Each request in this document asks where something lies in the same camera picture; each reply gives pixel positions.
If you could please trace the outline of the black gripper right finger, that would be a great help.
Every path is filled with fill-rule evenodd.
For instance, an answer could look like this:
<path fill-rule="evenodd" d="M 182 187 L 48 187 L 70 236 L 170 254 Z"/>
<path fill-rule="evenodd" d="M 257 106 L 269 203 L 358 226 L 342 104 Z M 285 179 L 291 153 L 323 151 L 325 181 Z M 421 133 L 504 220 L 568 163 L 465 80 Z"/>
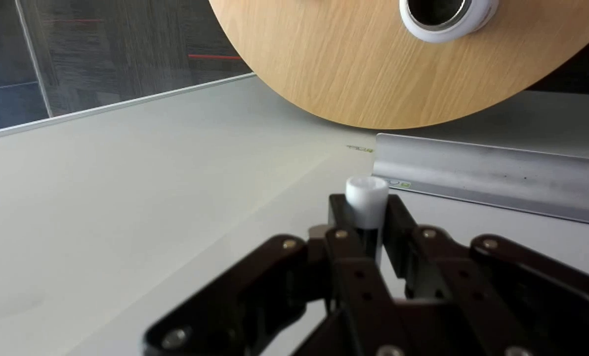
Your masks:
<path fill-rule="evenodd" d="M 589 356 L 589 274 L 495 234 L 461 246 L 419 226 L 398 197 L 388 199 L 384 248 L 406 297 L 451 307 L 471 351 Z"/>

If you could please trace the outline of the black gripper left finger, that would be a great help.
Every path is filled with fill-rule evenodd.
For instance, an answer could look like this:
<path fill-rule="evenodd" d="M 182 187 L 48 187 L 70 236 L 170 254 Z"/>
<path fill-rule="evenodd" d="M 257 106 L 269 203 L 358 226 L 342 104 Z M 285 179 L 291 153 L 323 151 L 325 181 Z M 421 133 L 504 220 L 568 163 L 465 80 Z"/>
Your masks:
<path fill-rule="evenodd" d="M 331 228 L 275 236 L 147 329 L 143 356 L 261 356 L 307 307 L 327 317 L 295 356 L 378 356 L 394 343 L 394 303 L 374 260 L 378 234 L 346 197 L 329 199 Z"/>

